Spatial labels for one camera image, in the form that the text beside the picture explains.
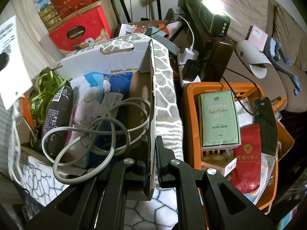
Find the white blue mask bag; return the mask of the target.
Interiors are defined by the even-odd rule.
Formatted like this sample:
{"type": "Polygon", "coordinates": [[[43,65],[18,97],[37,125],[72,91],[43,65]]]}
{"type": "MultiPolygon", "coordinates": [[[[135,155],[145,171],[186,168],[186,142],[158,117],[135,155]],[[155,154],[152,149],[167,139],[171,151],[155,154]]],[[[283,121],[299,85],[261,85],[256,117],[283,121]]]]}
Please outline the white blue mask bag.
{"type": "MultiPolygon", "coordinates": [[[[71,81],[74,93],[72,124],[78,129],[89,129],[90,124],[94,120],[105,116],[106,110],[104,109],[104,105],[101,106],[104,103],[105,94],[102,85],[105,77],[109,79],[111,84],[110,93],[108,94],[108,105],[113,106],[129,97],[132,76],[132,72],[114,75],[91,72],[73,79],[71,81]]],[[[115,109],[111,111],[111,115],[122,123],[126,123],[126,116],[122,110],[124,108],[121,108],[120,112],[118,112],[118,109],[115,109]]],[[[64,154],[61,162],[70,162],[81,156],[88,149],[93,137],[93,135],[86,136],[76,143],[64,154]]],[[[111,135],[98,135],[94,146],[109,151],[111,138],[111,135]]],[[[82,160],[79,160],[74,165],[79,168],[94,167],[95,165],[99,165],[105,158],[106,156],[89,152],[82,160]]]]}

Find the cardboard box with white outside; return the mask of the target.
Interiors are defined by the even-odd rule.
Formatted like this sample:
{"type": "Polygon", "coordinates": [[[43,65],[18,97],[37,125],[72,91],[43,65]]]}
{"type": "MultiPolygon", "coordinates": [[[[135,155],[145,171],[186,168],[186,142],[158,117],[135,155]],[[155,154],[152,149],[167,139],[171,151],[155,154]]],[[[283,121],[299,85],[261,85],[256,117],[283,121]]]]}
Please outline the cardboard box with white outside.
{"type": "MultiPolygon", "coordinates": [[[[129,97],[141,96],[149,101],[149,112],[146,124],[139,130],[131,132],[131,138],[136,139],[142,135],[148,136],[150,147],[150,191],[144,193],[141,190],[132,190],[128,193],[130,200],[149,201],[154,193],[156,186],[155,175],[155,159],[154,159],[154,138],[156,136],[156,108],[155,108],[155,62],[153,41],[140,35],[131,37],[119,37],[108,40],[98,45],[94,45],[75,53],[69,54],[62,59],[55,67],[55,73],[61,77],[70,77],[71,81],[80,76],[91,72],[99,72],[102,74],[120,74],[132,72],[129,97]]],[[[111,111],[118,109],[118,104],[109,106],[108,94],[110,93],[110,81],[107,77],[103,81],[104,105],[106,110],[111,111]]],[[[124,108],[122,110],[126,116],[126,124],[133,126],[141,122],[142,112],[136,108],[124,108]]]]}

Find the black foil pouch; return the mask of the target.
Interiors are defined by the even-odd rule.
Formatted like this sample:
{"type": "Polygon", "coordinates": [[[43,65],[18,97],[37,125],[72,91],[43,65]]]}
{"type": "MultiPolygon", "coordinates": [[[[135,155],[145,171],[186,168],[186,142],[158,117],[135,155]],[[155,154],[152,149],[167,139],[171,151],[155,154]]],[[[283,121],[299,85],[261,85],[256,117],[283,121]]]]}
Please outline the black foil pouch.
{"type": "MultiPolygon", "coordinates": [[[[66,82],[49,103],[44,124],[42,127],[42,138],[48,131],[57,127],[69,127],[73,110],[73,89],[69,82],[66,82]]],[[[44,146],[50,157],[53,159],[60,153],[68,141],[68,131],[57,131],[51,133],[45,140],[44,146]]]]}

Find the white barcode label card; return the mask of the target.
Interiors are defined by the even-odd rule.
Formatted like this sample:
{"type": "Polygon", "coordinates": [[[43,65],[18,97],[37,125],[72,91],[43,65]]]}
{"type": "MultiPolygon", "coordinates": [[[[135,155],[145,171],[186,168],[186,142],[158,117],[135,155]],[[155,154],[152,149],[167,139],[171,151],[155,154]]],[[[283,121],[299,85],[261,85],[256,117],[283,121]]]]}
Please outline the white barcode label card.
{"type": "Polygon", "coordinates": [[[19,41],[16,16],[1,25],[1,100],[6,110],[32,87],[19,41]]]}

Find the orange plastic basket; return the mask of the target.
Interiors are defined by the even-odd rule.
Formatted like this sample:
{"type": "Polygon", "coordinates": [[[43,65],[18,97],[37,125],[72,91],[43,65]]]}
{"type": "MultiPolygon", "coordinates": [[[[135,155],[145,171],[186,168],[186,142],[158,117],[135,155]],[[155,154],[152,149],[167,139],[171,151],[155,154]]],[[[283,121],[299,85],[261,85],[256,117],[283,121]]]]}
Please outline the orange plastic basket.
{"type": "MultiPolygon", "coordinates": [[[[220,151],[227,149],[230,150],[236,147],[234,144],[218,144],[213,147],[203,147],[201,139],[202,134],[200,133],[201,124],[199,123],[199,95],[230,90],[231,88],[240,99],[249,98],[252,100],[258,97],[265,97],[261,87],[259,85],[255,86],[251,83],[230,83],[230,85],[227,85],[226,83],[219,82],[198,82],[184,85],[182,98],[183,122],[185,124],[183,147],[184,158],[185,161],[195,169],[201,169],[201,158],[204,154],[208,154],[210,151],[216,151],[219,153],[220,151]]],[[[267,185],[261,197],[257,200],[256,206],[260,210],[270,211],[276,197],[279,175],[281,174],[281,172],[279,172],[279,163],[295,143],[289,132],[279,122],[277,123],[277,129],[278,141],[281,144],[281,147],[277,149],[277,152],[281,152],[281,154],[276,154],[277,160],[272,170],[274,175],[272,185],[267,185]]]]}

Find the grey white patterned blanket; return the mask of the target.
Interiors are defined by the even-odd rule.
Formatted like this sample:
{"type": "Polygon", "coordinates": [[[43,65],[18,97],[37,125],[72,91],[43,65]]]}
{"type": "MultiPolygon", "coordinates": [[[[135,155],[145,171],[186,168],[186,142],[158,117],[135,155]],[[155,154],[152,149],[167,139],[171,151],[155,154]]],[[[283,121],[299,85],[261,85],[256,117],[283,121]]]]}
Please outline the grey white patterned blanket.
{"type": "MultiPolygon", "coordinates": [[[[166,148],[183,160],[183,126],[177,107],[173,70],[166,47],[153,42],[156,86],[156,132],[166,148]]],[[[151,201],[129,201],[124,229],[171,229],[178,222],[176,191],[156,188],[151,201]]]]}

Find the small white beige box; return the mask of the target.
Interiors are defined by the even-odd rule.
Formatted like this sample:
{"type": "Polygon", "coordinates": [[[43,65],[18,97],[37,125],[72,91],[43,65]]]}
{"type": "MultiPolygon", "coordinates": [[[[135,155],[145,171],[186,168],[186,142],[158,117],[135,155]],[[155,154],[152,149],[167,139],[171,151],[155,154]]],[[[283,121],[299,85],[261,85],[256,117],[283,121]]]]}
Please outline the small white beige box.
{"type": "Polygon", "coordinates": [[[212,154],[201,158],[201,169],[214,168],[224,177],[230,174],[237,164],[237,158],[220,154],[212,154]]]}

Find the green Colorful Soft box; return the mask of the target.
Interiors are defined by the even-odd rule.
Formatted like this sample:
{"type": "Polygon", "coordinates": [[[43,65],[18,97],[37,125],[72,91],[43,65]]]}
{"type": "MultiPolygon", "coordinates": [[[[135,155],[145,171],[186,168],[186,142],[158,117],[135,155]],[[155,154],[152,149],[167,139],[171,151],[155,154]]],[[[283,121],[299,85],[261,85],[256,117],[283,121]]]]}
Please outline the green Colorful Soft box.
{"type": "Polygon", "coordinates": [[[241,145],[239,120],[230,90],[200,94],[198,108],[203,151],[230,150],[241,145]]]}

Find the red paper packet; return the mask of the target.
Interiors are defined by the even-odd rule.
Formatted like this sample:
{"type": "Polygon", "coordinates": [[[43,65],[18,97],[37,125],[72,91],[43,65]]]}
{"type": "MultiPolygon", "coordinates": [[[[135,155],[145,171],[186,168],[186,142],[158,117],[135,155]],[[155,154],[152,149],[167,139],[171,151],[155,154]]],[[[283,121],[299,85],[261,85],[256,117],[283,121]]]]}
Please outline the red paper packet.
{"type": "Polygon", "coordinates": [[[260,185],[261,135],[258,124],[240,129],[241,145],[234,149],[237,158],[231,183],[243,194],[255,191],[260,185]]]}

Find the black power adapter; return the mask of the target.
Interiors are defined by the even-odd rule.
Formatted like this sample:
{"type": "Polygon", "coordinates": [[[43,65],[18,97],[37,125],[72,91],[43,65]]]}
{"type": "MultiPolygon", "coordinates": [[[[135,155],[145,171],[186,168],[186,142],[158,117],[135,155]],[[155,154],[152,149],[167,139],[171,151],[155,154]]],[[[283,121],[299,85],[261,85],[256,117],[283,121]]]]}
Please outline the black power adapter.
{"type": "Polygon", "coordinates": [[[182,69],[182,78],[184,81],[194,81],[200,72],[198,60],[188,59],[182,69]]]}

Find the black flat sleeve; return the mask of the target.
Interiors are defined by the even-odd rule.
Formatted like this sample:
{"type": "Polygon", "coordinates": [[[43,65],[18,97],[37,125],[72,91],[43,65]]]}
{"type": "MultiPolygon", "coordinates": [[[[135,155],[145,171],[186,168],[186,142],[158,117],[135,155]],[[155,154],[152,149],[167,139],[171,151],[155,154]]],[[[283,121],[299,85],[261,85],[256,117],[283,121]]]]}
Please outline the black flat sleeve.
{"type": "Polygon", "coordinates": [[[278,130],[275,115],[268,97],[257,99],[254,123],[260,126],[261,152],[275,156],[278,130]]]}

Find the white power strip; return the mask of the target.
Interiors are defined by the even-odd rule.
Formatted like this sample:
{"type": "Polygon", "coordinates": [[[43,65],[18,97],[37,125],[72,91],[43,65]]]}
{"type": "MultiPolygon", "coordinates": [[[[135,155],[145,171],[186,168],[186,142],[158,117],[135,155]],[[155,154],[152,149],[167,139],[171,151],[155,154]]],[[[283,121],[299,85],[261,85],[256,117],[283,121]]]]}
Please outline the white power strip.
{"type": "Polygon", "coordinates": [[[196,71],[192,71],[192,74],[188,74],[188,68],[191,67],[192,62],[199,56],[198,51],[185,48],[183,53],[179,53],[177,57],[178,71],[180,77],[181,87],[191,83],[201,82],[199,75],[196,75],[196,71]]]}

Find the dark brown bedside cabinet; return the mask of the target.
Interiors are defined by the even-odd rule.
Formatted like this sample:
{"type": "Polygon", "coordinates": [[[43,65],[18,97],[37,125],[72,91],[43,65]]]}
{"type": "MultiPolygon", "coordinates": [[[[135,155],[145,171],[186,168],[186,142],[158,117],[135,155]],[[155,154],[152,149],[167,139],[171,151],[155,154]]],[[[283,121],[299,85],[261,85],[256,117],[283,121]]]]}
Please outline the dark brown bedside cabinet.
{"type": "Polygon", "coordinates": [[[234,43],[229,37],[212,36],[199,18],[199,5],[185,1],[191,28],[195,36],[194,49],[198,51],[200,80],[202,82],[219,82],[226,70],[234,51],[234,43]]]}

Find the clear bag with clutter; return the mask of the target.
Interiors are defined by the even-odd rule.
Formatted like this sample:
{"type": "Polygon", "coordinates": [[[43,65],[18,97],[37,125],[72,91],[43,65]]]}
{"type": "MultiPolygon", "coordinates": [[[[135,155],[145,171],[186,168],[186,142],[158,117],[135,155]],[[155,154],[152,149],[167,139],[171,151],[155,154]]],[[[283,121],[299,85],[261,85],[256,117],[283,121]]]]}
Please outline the clear bag with clutter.
{"type": "Polygon", "coordinates": [[[178,31],[182,23],[179,21],[154,20],[154,21],[139,21],[127,24],[121,24],[118,36],[127,36],[133,33],[145,34],[155,39],[163,37],[164,39],[173,42],[180,34],[178,31]]]}

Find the grey slipper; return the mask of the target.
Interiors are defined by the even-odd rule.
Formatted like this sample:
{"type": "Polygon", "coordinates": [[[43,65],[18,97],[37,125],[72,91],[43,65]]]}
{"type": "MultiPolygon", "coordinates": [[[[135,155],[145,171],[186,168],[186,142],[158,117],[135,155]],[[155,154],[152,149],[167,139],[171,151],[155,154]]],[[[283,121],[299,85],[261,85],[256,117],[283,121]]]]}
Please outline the grey slipper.
{"type": "Polygon", "coordinates": [[[242,40],[236,44],[236,53],[256,78],[263,79],[266,77],[267,69],[272,64],[254,44],[248,40],[242,40]]]}

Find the pink small box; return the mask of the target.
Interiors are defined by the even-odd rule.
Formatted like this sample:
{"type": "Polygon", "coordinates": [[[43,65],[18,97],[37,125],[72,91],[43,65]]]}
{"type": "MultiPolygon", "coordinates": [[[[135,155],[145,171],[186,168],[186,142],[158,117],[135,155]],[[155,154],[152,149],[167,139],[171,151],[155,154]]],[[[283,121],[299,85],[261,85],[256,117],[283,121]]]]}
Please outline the pink small box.
{"type": "Polygon", "coordinates": [[[248,36],[248,41],[251,42],[257,49],[263,51],[268,35],[256,25],[253,25],[248,36]]]}

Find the bright lamp radio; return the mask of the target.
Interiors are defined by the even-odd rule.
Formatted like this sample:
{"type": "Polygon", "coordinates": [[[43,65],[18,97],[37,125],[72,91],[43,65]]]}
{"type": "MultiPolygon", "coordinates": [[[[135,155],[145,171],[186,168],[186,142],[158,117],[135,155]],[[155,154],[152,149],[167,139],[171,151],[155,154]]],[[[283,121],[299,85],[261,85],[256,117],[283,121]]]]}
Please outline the bright lamp radio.
{"type": "Polygon", "coordinates": [[[212,36],[225,37],[227,35],[231,19],[221,0],[202,0],[199,18],[212,36]]]}

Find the red Collection gift bag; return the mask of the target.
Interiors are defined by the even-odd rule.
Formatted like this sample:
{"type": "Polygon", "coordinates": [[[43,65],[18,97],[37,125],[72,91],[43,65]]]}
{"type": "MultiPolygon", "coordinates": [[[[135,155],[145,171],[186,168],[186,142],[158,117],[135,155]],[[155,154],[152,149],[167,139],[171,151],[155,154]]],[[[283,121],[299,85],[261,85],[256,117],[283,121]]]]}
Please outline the red Collection gift bag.
{"type": "Polygon", "coordinates": [[[63,55],[79,51],[113,37],[101,6],[68,20],[49,34],[63,55]]]}

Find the gold boxes stack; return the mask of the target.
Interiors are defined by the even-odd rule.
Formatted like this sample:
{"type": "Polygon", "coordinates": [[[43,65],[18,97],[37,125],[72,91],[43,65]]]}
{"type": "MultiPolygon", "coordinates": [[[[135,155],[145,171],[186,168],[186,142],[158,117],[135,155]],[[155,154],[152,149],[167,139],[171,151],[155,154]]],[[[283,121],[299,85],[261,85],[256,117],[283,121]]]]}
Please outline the gold boxes stack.
{"type": "Polygon", "coordinates": [[[47,29],[51,28],[60,20],[57,10],[53,4],[46,5],[42,10],[38,12],[38,14],[42,23],[47,29]]]}

